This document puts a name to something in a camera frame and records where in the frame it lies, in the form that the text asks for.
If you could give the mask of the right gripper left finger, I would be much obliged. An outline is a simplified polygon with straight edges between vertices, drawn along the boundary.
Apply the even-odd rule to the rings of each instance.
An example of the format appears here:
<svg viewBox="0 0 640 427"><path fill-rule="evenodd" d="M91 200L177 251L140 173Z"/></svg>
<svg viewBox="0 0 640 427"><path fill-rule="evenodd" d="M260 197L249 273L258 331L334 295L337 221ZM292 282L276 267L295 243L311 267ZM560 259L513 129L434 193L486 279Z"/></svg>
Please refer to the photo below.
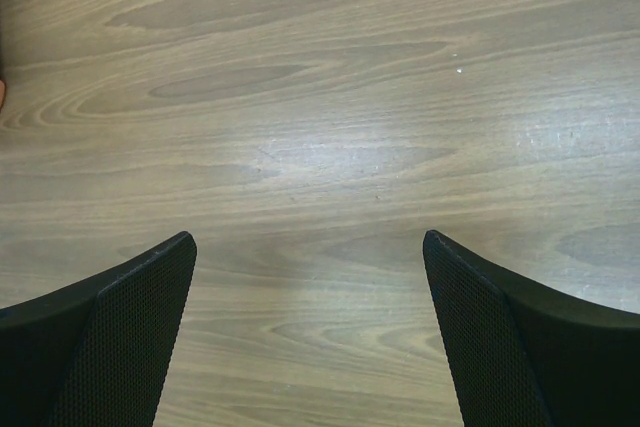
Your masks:
<svg viewBox="0 0 640 427"><path fill-rule="evenodd" d="M197 247L180 232L1 311L4 426L153 424Z"/></svg>

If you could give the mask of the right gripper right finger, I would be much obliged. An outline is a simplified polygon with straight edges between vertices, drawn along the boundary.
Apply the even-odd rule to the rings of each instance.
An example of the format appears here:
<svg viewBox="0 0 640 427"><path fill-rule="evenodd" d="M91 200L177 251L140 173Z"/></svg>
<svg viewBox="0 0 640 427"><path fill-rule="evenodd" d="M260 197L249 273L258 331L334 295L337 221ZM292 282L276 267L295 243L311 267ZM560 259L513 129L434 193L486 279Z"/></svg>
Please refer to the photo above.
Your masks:
<svg viewBox="0 0 640 427"><path fill-rule="evenodd" d="M638 425L638 314L552 289L436 230L423 258L464 425Z"/></svg>

